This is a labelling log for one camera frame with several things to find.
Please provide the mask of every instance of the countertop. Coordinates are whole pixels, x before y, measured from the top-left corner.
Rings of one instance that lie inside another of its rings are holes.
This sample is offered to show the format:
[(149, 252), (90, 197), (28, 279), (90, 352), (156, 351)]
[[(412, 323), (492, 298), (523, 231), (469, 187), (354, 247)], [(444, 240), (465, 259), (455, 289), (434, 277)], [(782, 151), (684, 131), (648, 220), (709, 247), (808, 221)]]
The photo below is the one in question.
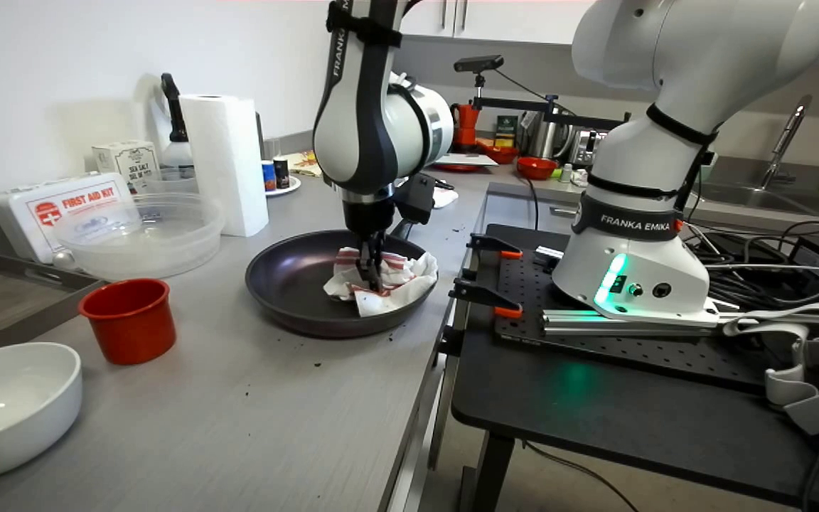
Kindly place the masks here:
[(57, 447), (0, 476), (0, 512), (361, 512), (387, 504), (490, 178), (449, 176), (458, 203), (409, 235), (439, 257), (439, 287), (398, 329), (357, 342), (280, 329), (244, 289), (247, 262), (270, 242), (341, 227), (338, 190), (303, 183), (270, 198), (260, 235), (226, 235), (205, 267), (168, 279), (181, 338), (163, 359), (107, 363), (87, 319), (40, 335), (84, 355), (84, 412)]

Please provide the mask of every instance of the white cabinet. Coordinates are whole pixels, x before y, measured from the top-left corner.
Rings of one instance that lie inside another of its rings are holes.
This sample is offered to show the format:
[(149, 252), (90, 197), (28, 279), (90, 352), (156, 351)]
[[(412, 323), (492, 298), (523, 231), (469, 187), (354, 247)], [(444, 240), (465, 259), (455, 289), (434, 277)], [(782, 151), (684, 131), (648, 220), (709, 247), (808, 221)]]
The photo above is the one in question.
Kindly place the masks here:
[(569, 46), (590, 6), (593, 0), (425, 0), (409, 9), (401, 32)]

